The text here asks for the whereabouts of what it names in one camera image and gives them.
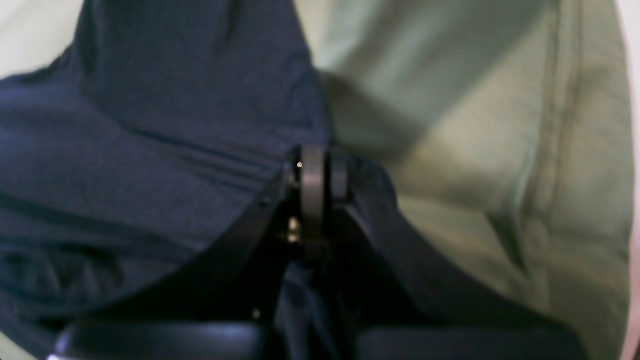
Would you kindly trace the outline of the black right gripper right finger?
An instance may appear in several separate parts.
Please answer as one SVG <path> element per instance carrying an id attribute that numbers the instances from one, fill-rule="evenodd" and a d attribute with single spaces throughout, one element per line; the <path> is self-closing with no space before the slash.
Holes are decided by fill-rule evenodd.
<path id="1" fill-rule="evenodd" d="M 331 150 L 330 251 L 355 360 L 585 360 L 566 325 L 466 275 L 399 210 L 377 164 Z"/>

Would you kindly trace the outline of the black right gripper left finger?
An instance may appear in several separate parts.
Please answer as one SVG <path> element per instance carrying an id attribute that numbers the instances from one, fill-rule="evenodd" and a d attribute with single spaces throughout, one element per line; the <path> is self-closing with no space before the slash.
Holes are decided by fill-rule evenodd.
<path id="1" fill-rule="evenodd" d="M 290 264 L 323 255 L 326 155 L 302 146 L 210 247 L 160 282 L 74 320 L 51 360 L 285 360 L 275 328 Z"/>

